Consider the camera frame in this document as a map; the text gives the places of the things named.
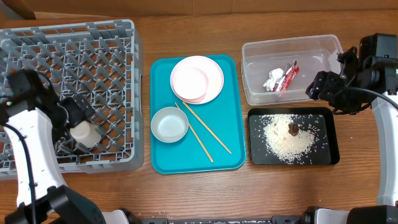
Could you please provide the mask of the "white plastic cup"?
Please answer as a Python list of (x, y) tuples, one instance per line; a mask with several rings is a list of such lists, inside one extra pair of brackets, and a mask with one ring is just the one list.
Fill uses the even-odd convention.
[(78, 143), (87, 148), (94, 147), (101, 141), (101, 135), (96, 131), (96, 126), (88, 121), (82, 121), (74, 128), (70, 128), (70, 134)]

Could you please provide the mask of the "red snack wrapper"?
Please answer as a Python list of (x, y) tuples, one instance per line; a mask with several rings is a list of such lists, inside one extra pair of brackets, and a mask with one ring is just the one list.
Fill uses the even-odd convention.
[(285, 91), (291, 84), (296, 74), (298, 74), (299, 70), (300, 69), (297, 65), (296, 60), (294, 60), (292, 63), (288, 63), (282, 76), (279, 79), (277, 79), (273, 90)]

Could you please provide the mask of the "rice and food scraps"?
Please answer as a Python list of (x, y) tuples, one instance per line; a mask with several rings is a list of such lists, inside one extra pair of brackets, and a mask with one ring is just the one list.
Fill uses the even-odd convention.
[(321, 114), (264, 114), (249, 118), (251, 160), (256, 165), (324, 165), (331, 162)]

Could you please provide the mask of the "pink bowl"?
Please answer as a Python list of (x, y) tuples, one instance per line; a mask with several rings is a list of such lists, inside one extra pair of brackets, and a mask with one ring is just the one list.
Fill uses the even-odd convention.
[(174, 93), (188, 101), (202, 99), (208, 89), (208, 77), (200, 68), (175, 66), (170, 77)]

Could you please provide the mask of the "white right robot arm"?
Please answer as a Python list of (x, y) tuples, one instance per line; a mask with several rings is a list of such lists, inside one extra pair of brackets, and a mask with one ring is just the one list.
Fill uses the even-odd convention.
[(333, 114), (371, 108), (376, 119), (381, 176), (377, 204), (349, 211), (309, 207), (301, 223), (397, 223), (397, 36), (375, 33), (339, 53), (340, 73), (318, 72), (306, 89)]

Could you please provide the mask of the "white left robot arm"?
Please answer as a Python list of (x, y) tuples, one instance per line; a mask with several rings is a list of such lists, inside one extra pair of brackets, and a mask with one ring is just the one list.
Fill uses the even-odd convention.
[(42, 223), (49, 213), (56, 223), (111, 223), (124, 214), (102, 212), (90, 199), (70, 189), (58, 166), (54, 144), (68, 132), (85, 125), (94, 109), (81, 95), (61, 99), (52, 85), (44, 86), (44, 74), (19, 70), (8, 76), (13, 95), (1, 103), (1, 126), (9, 136), (17, 166), (17, 210), (5, 223)]

